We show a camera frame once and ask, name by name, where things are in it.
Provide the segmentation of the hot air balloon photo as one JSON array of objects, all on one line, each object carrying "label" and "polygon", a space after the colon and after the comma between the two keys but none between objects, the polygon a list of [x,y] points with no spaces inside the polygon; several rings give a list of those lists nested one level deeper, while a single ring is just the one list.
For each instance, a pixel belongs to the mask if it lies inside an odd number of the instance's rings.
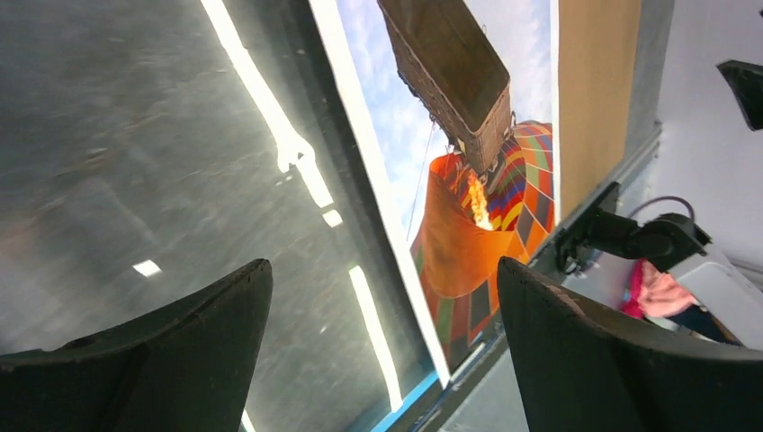
[{"label": "hot air balloon photo", "polygon": [[314,1],[435,369],[498,314],[496,265],[553,232],[554,1]]}]

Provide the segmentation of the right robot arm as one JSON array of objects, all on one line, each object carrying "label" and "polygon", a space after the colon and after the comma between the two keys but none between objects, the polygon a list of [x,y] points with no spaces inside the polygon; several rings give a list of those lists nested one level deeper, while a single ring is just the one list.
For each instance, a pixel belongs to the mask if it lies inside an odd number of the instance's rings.
[{"label": "right robot arm", "polygon": [[631,260],[621,312],[639,320],[668,320],[715,342],[761,349],[762,291],[697,225],[692,204],[672,195],[685,212],[640,223],[635,215],[659,199],[619,215],[620,186],[610,182],[561,231],[554,246],[557,269],[581,274],[597,253]]}]

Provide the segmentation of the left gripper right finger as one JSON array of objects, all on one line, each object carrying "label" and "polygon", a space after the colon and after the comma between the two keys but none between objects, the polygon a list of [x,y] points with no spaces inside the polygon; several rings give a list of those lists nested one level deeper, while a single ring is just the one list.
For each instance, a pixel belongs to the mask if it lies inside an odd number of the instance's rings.
[{"label": "left gripper right finger", "polygon": [[761,430],[759,351],[632,318],[510,257],[497,282],[531,430]]}]

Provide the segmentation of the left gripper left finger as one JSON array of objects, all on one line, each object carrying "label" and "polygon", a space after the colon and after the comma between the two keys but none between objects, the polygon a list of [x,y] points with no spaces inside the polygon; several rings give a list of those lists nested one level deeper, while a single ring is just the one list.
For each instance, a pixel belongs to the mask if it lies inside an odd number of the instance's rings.
[{"label": "left gripper left finger", "polygon": [[2,430],[238,430],[273,288],[257,259],[58,349],[3,355]]}]

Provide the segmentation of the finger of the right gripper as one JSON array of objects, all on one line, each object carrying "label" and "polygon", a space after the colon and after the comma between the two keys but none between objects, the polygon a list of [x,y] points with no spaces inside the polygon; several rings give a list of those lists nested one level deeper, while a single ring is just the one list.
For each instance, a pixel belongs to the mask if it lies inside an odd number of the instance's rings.
[{"label": "finger of the right gripper", "polygon": [[762,66],[729,59],[716,66],[751,131],[762,130]]}]

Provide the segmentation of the clear glass pane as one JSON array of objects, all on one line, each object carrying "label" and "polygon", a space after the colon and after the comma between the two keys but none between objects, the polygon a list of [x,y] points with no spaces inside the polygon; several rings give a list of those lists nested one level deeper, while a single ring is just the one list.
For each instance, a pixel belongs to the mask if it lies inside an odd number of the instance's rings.
[{"label": "clear glass pane", "polygon": [[391,399],[436,373],[310,4],[2,2],[2,352],[257,258],[274,293],[253,381],[368,369]]}]

